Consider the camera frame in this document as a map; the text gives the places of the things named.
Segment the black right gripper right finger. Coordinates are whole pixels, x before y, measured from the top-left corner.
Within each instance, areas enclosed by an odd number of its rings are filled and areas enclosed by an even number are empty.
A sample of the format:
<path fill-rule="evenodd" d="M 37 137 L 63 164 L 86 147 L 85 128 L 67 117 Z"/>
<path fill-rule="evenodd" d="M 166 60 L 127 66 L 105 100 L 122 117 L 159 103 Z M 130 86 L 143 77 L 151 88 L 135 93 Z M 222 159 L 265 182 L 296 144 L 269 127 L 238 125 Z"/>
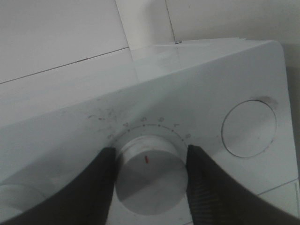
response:
<path fill-rule="evenodd" d="M 187 201 L 195 225 L 298 225 L 227 174 L 200 146 L 187 148 Z"/>

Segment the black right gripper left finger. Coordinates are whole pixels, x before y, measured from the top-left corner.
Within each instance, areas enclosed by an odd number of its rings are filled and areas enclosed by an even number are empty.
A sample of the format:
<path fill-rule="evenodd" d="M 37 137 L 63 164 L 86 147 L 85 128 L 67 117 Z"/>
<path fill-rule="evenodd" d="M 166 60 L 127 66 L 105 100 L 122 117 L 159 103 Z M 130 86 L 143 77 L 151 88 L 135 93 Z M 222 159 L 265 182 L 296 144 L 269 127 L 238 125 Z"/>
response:
<path fill-rule="evenodd" d="M 64 188 L 5 225 L 104 225 L 116 177 L 116 149 L 103 148 Z"/>

